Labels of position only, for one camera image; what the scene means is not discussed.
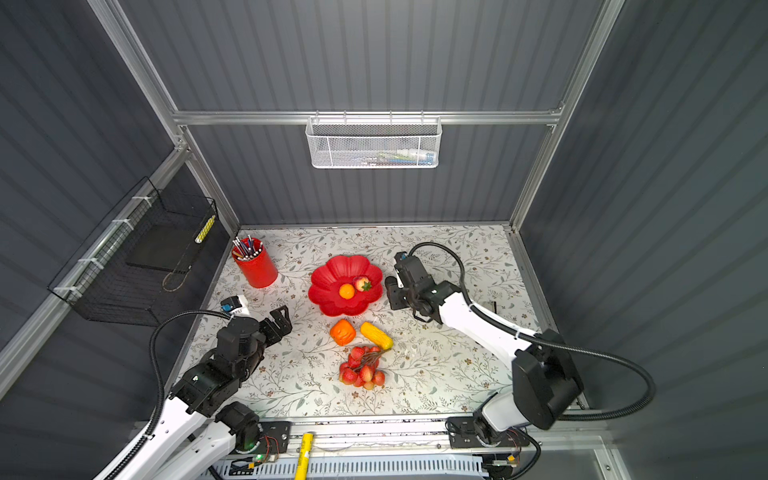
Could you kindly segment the red fake peach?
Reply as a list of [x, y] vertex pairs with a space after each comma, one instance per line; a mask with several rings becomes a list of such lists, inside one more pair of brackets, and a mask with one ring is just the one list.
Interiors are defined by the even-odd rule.
[[354, 287], [358, 292], [367, 292], [373, 288], [373, 283], [368, 277], [359, 276], [354, 280]]

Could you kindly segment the yellow fake corn cob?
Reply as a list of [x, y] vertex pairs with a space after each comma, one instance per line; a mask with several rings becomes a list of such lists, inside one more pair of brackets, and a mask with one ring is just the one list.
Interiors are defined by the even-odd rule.
[[393, 340], [385, 332], [370, 322], [364, 322], [361, 325], [360, 333], [381, 350], [387, 351], [394, 346]]

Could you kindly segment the red flower-shaped fruit bowl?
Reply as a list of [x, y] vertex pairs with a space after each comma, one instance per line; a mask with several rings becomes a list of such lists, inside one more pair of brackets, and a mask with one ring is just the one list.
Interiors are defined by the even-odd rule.
[[383, 273], [361, 255], [332, 257], [310, 277], [309, 300], [329, 317], [357, 316], [383, 295]]

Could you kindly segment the small fake orange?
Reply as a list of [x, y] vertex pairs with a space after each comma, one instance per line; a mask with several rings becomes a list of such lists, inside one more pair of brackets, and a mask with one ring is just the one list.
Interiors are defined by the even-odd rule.
[[338, 290], [339, 296], [344, 300], [350, 300], [356, 295], [356, 288], [349, 283], [343, 284]]

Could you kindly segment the orange fake bell pepper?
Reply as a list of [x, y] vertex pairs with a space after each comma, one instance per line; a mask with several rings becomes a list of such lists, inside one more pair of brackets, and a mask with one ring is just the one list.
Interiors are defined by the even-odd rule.
[[331, 327], [329, 335], [337, 345], [345, 346], [356, 338], [357, 330], [347, 319], [341, 319]]

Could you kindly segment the red fake lychee bunch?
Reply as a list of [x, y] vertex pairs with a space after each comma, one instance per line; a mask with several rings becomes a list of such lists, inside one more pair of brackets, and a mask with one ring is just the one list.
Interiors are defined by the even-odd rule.
[[385, 351], [378, 346], [354, 347], [339, 367], [339, 381], [366, 390], [383, 387], [386, 374], [380, 368]]

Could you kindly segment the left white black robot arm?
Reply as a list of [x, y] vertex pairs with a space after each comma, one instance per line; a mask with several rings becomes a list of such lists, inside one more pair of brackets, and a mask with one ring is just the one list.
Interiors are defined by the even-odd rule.
[[290, 425], [263, 425], [235, 400], [267, 348], [292, 331], [285, 306], [268, 317], [224, 314], [215, 347], [170, 388], [161, 388], [148, 423], [100, 472], [100, 479], [196, 479], [230, 454], [258, 463], [287, 449]]

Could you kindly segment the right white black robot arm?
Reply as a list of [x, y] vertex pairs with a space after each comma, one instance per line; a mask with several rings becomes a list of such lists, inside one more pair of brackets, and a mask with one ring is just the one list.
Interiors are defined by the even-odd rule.
[[[548, 430], [559, 421], [593, 422], [623, 418], [637, 413], [654, 399], [657, 386], [640, 365], [612, 354], [570, 346], [552, 329], [535, 332], [511, 323], [480, 306], [469, 295], [464, 265], [459, 281], [436, 282], [414, 251], [395, 255], [395, 274], [385, 279], [388, 300], [394, 310], [409, 309], [423, 323], [436, 322], [456, 330], [510, 369], [512, 390], [491, 395], [474, 413], [478, 438], [491, 442], [517, 427]], [[627, 406], [596, 412], [569, 413], [568, 407], [583, 393], [584, 383], [573, 360], [588, 356], [624, 367], [645, 383], [641, 397]]]

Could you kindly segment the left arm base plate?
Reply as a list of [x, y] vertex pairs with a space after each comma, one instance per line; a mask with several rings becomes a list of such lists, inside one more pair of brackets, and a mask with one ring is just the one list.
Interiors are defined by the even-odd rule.
[[259, 425], [260, 433], [246, 451], [250, 455], [283, 455], [287, 452], [293, 424], [289, 421], [267, 421]]

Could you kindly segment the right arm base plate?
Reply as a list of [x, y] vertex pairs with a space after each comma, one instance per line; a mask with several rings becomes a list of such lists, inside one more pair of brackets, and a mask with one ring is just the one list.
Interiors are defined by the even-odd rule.
[[517, 449], [530, 445], [530, 441], [517, 430], [508, 429], [499, 432], [480, 418], [471, 416], [448, 417], [445, 421], [445, 429], [453, 449], [493, 447]]

